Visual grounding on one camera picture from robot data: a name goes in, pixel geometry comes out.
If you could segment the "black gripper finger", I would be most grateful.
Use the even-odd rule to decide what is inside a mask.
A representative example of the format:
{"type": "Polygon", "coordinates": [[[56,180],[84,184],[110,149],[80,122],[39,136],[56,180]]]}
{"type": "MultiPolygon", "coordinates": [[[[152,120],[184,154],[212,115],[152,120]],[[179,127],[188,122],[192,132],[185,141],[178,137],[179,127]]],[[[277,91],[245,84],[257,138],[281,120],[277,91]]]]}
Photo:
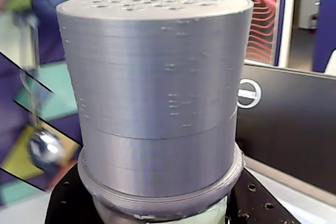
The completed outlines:
{"type": "Polygon", "coordinates": [[[103,224],[76,167],[71,168],[52,190],[45,224],[103,224]]]}
{"type": "Polygon", "coordinates": [[[225,223],[299,224],[297,220],[247,169],[230,192],[225,223]]]}

